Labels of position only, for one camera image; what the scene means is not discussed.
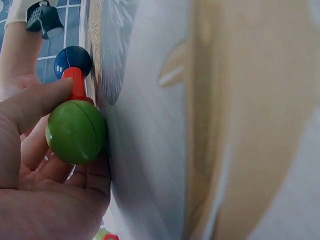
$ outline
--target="blue tiled wall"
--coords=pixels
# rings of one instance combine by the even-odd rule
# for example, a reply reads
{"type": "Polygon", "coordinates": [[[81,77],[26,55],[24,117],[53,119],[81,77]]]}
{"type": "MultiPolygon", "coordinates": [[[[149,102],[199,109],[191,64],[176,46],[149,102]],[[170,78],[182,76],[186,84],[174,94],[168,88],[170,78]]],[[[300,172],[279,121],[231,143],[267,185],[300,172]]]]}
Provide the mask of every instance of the blue tiled wall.
{"type": "MultiPolygon", "coordinates": [[[[4,26],[8,16],[8,9],[12,0],[0,0],[0,46],[4,38],[4,26]]],[[[79,23],[80,23],[80,5],[81,0],[69,0],[68,16],[66,21],[66,5],[68,0],[59,0],[58,13],[63,25],[66,26],[65,46],[78,45],[79,23]]],[[[54,74],[55,56],[64,48],[65,34],[54,37],[51,40],[45,40],[39,53],[39,60],[36,66],[36,74],[41,83],[52,83],[57,80],[54,74]]]]}

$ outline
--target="skin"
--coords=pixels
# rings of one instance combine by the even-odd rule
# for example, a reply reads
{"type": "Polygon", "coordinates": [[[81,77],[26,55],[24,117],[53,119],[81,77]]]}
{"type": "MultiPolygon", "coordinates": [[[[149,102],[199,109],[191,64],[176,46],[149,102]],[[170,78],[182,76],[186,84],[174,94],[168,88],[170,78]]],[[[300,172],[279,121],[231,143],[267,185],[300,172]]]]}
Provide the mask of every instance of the skin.
{"type": "Polygon", "coordinates": [[[102,153],[66,180],[73,166],[51,155],[45,127],[73,81],[39,84],[42,39],[25,27],[7,26],[0,54],[0,233],[3,239],[89,240],[110,202],[108,160],[102,153]]]}

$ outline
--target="tile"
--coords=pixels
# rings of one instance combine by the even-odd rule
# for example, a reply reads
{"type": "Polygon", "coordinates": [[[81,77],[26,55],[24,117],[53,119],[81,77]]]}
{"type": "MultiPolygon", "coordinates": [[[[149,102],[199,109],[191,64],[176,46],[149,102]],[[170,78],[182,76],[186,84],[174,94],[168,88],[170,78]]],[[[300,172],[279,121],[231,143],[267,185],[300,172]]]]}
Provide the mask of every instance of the tile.
{"type": "Polygon", "coordinates": [[[72,4],[81,4],[81,0],[70,0],[70,5],[72,4]]]}
{"type": "Polygon", "coordinates": [[[70,7],[67,20],[66,46],[79,44],[80,7],[70,7]]]}
{"type": "Polygon", "coordinates": [[[55,63],[54,58],[50,58],[46,61],[46,66],[45,66],[46,69],[44,71],[44,83],[46,84],[54,83],[55,81],[58,80],[54,71],[54,63],[55,63]]]}
{"type": "Polygon", "coordinates": [[[59,0],[57,6],[65,6],[67,5],[67,0],[59,0]]]}
{"type": "MultiPolygon", "coordinates": [[[[60,21],[65,24],[66,19],[66,9],[58,9],[60,21]]],[[[64,48],[64,32],[55,36],[50,40],[44,40],[39,53],[39,57],[53,56],[57,55],[64,48]]]]}
{"type": "Polygon", "coordinates": [[[47,67],[47,60],[38,60],[35,67],[36,76],[39,78],[40,83],[45,82],[46,76],[46,67],[47,67]]]}

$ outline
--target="black object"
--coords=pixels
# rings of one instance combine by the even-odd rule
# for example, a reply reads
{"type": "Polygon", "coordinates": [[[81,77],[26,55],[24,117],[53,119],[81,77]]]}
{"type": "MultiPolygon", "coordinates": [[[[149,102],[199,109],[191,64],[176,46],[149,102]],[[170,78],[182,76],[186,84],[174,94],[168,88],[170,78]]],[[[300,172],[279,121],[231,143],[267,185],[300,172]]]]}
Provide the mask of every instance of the black object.
{"type": "Polygon", "coordinates": [[[43,39],[51,39],[64,31],[58,10],[48,1],[40,1],[27,10],[26,30],[42,32],[43,39]]]}

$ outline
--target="green toy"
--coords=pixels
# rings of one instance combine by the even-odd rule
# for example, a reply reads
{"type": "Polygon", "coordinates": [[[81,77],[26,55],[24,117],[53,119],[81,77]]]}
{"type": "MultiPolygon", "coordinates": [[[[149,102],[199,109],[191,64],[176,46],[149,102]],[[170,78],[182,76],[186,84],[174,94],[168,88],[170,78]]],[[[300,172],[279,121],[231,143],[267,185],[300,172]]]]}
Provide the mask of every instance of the green toy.
{"type": "Polygon", "coordinates": [[[46,141],[69,164],[85,164],[98,156],[107,141],[107,124],[97,108],[83,100],[59,105],[48,118],[46,141]]]}

